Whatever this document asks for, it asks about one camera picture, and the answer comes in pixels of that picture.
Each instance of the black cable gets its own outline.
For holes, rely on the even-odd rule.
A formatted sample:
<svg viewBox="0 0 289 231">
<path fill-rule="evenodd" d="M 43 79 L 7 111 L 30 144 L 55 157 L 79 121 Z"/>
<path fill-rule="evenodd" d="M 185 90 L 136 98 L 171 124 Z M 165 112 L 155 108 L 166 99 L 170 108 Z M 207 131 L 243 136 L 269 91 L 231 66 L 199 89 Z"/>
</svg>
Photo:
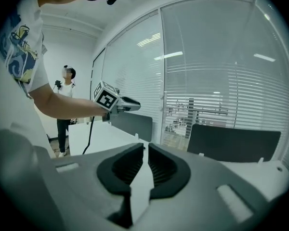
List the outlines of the black cable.
<svg viewBox="0 0 289 231">
<path fill-rule="evenodd" d="M 92 134 L 92 127 L 93 127 L 93 121 L 94 121 L 94 116 L 92 118 L 92 122 L 91 122 L 91 126 L 90 126 L 90 133 L 89 133 L 89 141 L 88 141 L 88 145 L 85 148 L 85 150 L 83 151 L 83 155 L 86 153 L 86 150 L 88 149 L 88 147 L 90 146 L 90 141 L 91 141 L 91 134 Z"/>
</svg>

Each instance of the man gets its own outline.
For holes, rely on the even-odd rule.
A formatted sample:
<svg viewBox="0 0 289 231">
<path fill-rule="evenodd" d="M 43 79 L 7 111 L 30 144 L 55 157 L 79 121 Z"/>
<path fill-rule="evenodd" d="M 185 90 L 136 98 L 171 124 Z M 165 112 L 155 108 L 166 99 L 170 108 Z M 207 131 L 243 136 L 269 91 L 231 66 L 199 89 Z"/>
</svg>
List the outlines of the man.
<svg viewBox="0 0 289 231">
<path fill-rule="evenodd" d="M 66 97 L 73 98 L 75 93 L 75 84 L 72 82 L 72 80 L 75 78 L 75 76 L 75 69 L 65 65 L 62 69 L 62 77 L 64 79 L 64 83 L 61 84 L 61 87 L 57 87 L 57 93 Z M 71 119 L 57 119 L 58 141 L 60 148 L 59 157 L 66 155 L 66 130 L 68 131 L 68 126 L 70 123 Z"/>
<path fill-rule="evenodd" d="M 42 113 L 57 119 L 106 113 L 90 100 L 54 93 L 48 83 L 42 54 L 40 7 L 72 1 L 75 0 L 21 0 L 0 32 L 0 129 L 23 135 L 33 145 L 46 148 L 51 157 L 54 153 L 32 99 Z"/>
</svg>

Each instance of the white t-shirt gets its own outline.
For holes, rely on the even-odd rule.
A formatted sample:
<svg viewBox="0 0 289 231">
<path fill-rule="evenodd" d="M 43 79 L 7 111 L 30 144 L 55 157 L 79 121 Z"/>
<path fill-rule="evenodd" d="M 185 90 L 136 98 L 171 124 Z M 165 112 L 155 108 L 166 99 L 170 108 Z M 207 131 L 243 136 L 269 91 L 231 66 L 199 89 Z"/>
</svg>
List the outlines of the white t-shirt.
<svg viewBox="0 0 289 231">
<path fill-rule="evenodd" d="M 43 21 L 38 0 L 21 0 L 0 32 L 0 56 L 25 92 L 48 83 L 43 64 Z"/>
<path fill-rule="evenodd" d="M 64 95 L 66 97 L 73 98 L 74 97 L 74 92 L 75 92 L 75 85 L 73 83 L 66 85 L 65 83 L 61 84 L 60 89 L 57 88 L 56 93 L 59 93 L 61 95 Z"/>
<path fill-rule="evenodd" d="M 38 0 L 21 0 L 2 27 L 0 130 L 17 133 L 55 157 L 33 100 L 26 95 L 48 83 L 41 53 L 43 21 L 40 14 Z"/>
</svg>

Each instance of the white table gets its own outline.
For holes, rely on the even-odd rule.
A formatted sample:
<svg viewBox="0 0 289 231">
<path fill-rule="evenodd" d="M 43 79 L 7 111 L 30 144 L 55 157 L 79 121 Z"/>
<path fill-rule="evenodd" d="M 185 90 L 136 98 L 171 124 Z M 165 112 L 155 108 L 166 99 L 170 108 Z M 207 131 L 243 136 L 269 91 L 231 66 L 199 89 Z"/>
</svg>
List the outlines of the white table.
<svg viewBox="0 0 289 231">
<path fill-rule="evenodd" d="M 69 127 L 71 155 L 82 154 L 88 144 L 89 124 L 76 124 Z M 130 143 L 144 143 L 144 163 L 131 183 L 131 210 L 135 222 L 148 207 L 150 190 L 154 188 L 153 176 L 148 165 L 148 142 L 138 139 L 107 122 L 96 121 L 92 128 L 91 144 L 86 154 L 105 151 Z M 270 201 L 284 193 L 289 187 L 289 172 L 280 161 L 262 163 L 221 162 L 230 170 L 256 187 Z"/>
</svg>

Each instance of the shoes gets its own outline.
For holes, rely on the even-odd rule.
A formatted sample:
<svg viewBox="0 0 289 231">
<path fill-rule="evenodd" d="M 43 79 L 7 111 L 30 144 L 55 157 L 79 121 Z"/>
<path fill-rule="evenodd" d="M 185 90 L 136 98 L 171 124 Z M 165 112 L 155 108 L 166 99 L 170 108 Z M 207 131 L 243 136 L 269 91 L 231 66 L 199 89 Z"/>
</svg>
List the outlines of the shoes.
<svg viewBox="0 0 289 231">
<path fill-rule="evenodd" d="M 66 152 L 60 152 L 58 157 L 64 157 L 66 155 Z"/>
</svg>

